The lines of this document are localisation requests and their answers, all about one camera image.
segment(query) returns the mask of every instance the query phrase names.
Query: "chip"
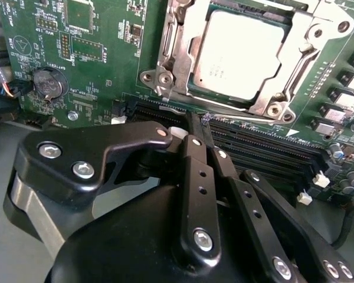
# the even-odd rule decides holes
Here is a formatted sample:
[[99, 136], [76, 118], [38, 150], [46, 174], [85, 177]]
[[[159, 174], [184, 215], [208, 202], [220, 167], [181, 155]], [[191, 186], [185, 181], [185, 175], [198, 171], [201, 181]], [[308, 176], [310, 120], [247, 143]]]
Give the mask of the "chip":
[[133, 37], [141, 37], [142, 36], [142, 27], [140, 25], [133, 25], [131, 27], [131, 34]]
[[64, 0], [67, 24], [85, 32], [92, 32], [94, 6], [86, 0]]

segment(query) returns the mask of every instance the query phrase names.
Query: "mounting screw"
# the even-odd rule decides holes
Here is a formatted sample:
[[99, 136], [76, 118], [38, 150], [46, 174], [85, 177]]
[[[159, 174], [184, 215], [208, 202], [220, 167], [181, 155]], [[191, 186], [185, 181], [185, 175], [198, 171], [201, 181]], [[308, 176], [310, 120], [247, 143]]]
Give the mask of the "mounting screw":
[[222, 150], [219, 150], [219, 155], [220, 155], [221, 158], [227, 158], [227, 155]]
[[159, 75], [159, 83], [164, 85], [170, 85], [173, 82], [173, 78], [168, 73], [161, 73]]
[[205, 252], [212, 250], [212, 239], [205, 231], [196, 230], [194, 232], [194, 241], [201, 250]]
[[40, 147], [40, 155], [49, 159], [61, 156], [61, 149], [54, 144], [46, 143]]
[[78, 113], [76, 111], [69, 111], [67, 117], [70, 121], [76, 121], [78, 119]]
[[286, 280], [290, 280], [292, 277], [290, 268], [287, 266], [287, 264], [280, 258], [278, 257], [274, 257], [273, 258], [273, 264], [274, 267], [276, 269], [276, 271], [278, 271], [278, 273]]
[[157, 133], [158, 133], [160, 136], [162, 136], [162, 137], [166, 137], [166, 133], [165, 133], [165, 131], [162, 130], [162, 129], [158, 129], [158, 130], [157, 130]]
[[273, 103], [268, 107], [266, 112], [270, 117], [278, 117], [282, 112], [282, 106], [280, 104]]
[[87, 162], [79, 161], [76, 162], [75, 165], [72, 167], [73, 173], [82, 179], [89, 179], [92, 178], [94, 175], [93, 166]]
[[342, 272], [346, 275], [346, 277], [348, 277], [349, 279], [353, 279], [353, 274], [352, 272], [350, 271], [349, 268], [346, 267], [345, 264], [343, 264], [342, 262], [338, 262], [338, 265], [340, 266]]
[[199, 140], [193, 139], [193, 143], [196, 144], [197, 146], [201, 145], [201, 142]]
[[258, 182], [260, 180], [260, 177], [258, 177], [255, 173], [250, 173], [250, 176], [253, 178], [253, 180], [255, 180], [256, 182]]
[[337, 269], [328, 261], [324, 261], [324, 266], [326, 270], [333, 276], [334, 278], [339, 278], [340, 275], [338, 274]]

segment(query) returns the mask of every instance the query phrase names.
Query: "wire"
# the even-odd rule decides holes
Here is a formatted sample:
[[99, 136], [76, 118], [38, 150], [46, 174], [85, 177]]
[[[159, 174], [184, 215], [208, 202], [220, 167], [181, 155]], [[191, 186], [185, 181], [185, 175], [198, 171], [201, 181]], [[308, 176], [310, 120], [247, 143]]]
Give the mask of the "wire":
[[353, 216], [354, 206], [350, 205], [345, 209], [345, 216], [343, 217], [340, 235], [333, 243], [330, 244], [334, 249], [339, 249], [346, 242], [353, 225]]
[[14, 95], [11, 94], [11, 91], [9, 90], [8, 85], [7, 85], [6, 83], [3, 83], [3, 84], [2, 84], [2, 88], [3, 88], [3, 90], [5, 91], [5, 93], [6, 93], [7, 95], [9, 95], [10, 97], [14, 97]]

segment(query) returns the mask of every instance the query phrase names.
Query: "hole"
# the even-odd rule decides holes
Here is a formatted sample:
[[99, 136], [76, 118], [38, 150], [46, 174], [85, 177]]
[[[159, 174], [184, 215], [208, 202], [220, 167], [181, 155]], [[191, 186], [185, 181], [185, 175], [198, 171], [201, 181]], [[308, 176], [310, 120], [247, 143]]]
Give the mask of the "hole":
[[314, 32], [314, 37], [319, 38], [323, 35], [323, 31], [318, 29], [317, 31]]
[[245, 195], [248, 197], [248, 198], [251, 198], [252, 197], [252, 194], [250, 192], [248, 192], [247, 190], [244, 192]]
[[206, 189], [205, 189], [204, 187], [201, 187], [201, 186], [200, 186], [198, 189], [199, 189], [199, 192], [200, 192], [201, 194], [207, 195], [207, 191], [206, 191]]
[[339, 25], [338, 25], [338, 32], [341, 32], [341, 33], [343, 33], [343, 32], [345, 32], [345, 31], [347, 31], [348, 29], [349, 29], [349, 27], [350, 27], [350, 22], [348, 22], [348, 21], [343, 21], [343, 22], [341, 22]]
[[254, 211], [253, 211], [253, 214], [254, 214], [254, 216], [257, 217], [257, 218], [261, 218], [261, 217], [262, 217], [262, 216], [261, 216], [261, 213], [258, 212], [257, 210], [254, 210]]
[[150, 75], [150, 74], [145, 74], [145, 75], [143, 76], [143, 81], [145, 81], [145, 82], [147, 82], [147, 83], [149, 83], [150, 81], [152, 81], [151, 75]]
[[293, 119], [293, 116], [291, 114], [286, 114], [283, 116], [283, 121], [289, 122]]

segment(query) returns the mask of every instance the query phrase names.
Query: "black metal bracket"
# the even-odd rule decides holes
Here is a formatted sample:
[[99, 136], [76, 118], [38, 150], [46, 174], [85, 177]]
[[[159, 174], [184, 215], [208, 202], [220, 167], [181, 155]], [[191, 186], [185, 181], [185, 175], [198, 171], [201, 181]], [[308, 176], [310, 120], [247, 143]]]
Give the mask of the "black metal bracket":
[[[139, 241], [139, 237], [127, 234], [127, 224], [122, 229], [114, 229], [116, 225], [112, 227], [111, 217], [118, 219], [132, 215], [128, 216], [132, 219], [132, 213], [137, 211], [135, 208], [145, 209], [142, 213], [147, 214], [147, 209], [151, 210], [150, 206], [155, 205], [154, 200], [149, 198], [150, 203], [147, 203], [148, 198], [143, 197], [125, 204], [121, 210], [124, 215], [113, 211], [93, 220], [91, 206], [94, 198], [100, 192], [120, 186], [118, 182], [156, 176], [163, 184], [158, 188], [158, 198], [165, 197], [168, 202], [178, 205], [169, 209], [159, 203], [160, 208], [153, 210], [166, 214], [173, 211], [176, 217], [168, 216], [168, 223], [160, 224], [159, 215], [149, 215], [149, 226], [154, 229], [147, 230], [150, 235], [147, 245], [150, 247], [142, 246], [142, 250], [163, 255], [165, 260], [155, 264], [168, 270], [166, 274], [170, 281], [175, 277], [179, 278], [178, 282], [217, 282], [215, 278], [223, 277], [223, 274], [228, 274], [229, 278], [240, 276], [242, 266], [233, 261], [238, 256], [231, 252], [233, 243], [221, 232], [226, 220], [220, 212], [222, 210], [218, 209], [217, 199], [224, 198], [230, 205], [231, 217], [238, 219], [233, 230], [243, 231], [243, 234], [236, 234], [236, 245], [248, 243], [251, 246], [249, 257], [253, 280], [354, 283], [349, 264], [259, 173], [247, 170], [239, 177], [226, 152], [205, 144], [206, 141], [210, 143], [211, 137], [197, 116], [191, 116], [190, 120], [193, 134], [184, 140], [172, 138], [167, 129], [155, 122], [30, 134], [19, 145], [12, 183], [8, 188], [11, 203], [22, 215], [14, 217], [16, 209], [11, 209], [11, 217], [14, 221], [27, 221], [26, 225], [17, 226], [21, 229], [31, 227], [28, 233], [41, 238], [57, 259], [58, 268], [86, 272], [77, 265], [60, 264], [71, 258], [66, 251], [75, 250], [77, 242], [85, 245], [87, 237], [99, 234], [106, 240], [103, 243], [89, 241], [89, 245], [97, 245], [95, 251], [106, 253], [107, 249], [113, 248], [114, 253], [120, 253], [117, 245], [113, 247], [117, 239], [126, 238], [131, 242], [132, 239]], [[45, 152], [45, 146], [53, 148]], [[77, 162], [82, 163], [80, 173], [76, 172]], [[128, 225], [134, 231], [148, 227], [139, 221]], [[110, 233], [100, 229], [110, 229]], [[293, 257], [287, 256], [284, 250], [283, 232], [288, 232], [293, 242]], [[116, 270], [119, 265], [112, 259], [114, 254], [108, 258], [102, 258], [100, 254], [94, 256], [84, 259], [83, 265], [91, 260], [95, 265], [102, 262], [96, 268], [106, 270], [103, 274], [118, 277], [122, 270]], [[110, 272], [106, 269], [108, 266], [111, 266]], [[148, 272], [143, 270], [137, 279]], [[58, 281], [58, 274], [58, 270], [51, 273], [52, 282], [69, 282]], [[163, 276], [159, 276], [162, 281], [165, 280]]]

